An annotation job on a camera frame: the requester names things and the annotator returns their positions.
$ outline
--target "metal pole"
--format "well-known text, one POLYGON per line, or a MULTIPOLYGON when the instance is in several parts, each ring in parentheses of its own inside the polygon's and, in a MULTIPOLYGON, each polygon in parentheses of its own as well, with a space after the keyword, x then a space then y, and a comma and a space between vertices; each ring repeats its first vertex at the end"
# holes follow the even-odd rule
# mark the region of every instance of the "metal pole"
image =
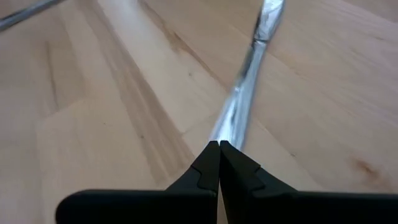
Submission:
POLYGON ((0 32, 62 1, 63 0, 44 0, 34 5, 31 5, 26 9, 14 12, 9 16, 0 19, 0 32))
POLYGON ((284 2, 284 0, 264 0, 251 46, 210 135, 210 141, 229 141, 236 149, 242 151, 262 56, 279 25, 284 2))

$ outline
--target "wooden floor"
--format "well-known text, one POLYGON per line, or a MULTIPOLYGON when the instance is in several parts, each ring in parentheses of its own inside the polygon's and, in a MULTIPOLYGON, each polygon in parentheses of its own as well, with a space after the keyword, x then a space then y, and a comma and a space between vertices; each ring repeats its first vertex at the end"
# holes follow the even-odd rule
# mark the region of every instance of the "wooden floor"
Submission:
MULTIPOLYGON (((5 16, 35 0, 2 0, 5 16)), ((398 3, 286 0, 244 152, 300 190, 398 193, 398 3)), ((0 33, 0 223, 199 155, 261 0, 67 0, 0 33)), ((225 223, 220 215, 220 223, 225 223)))

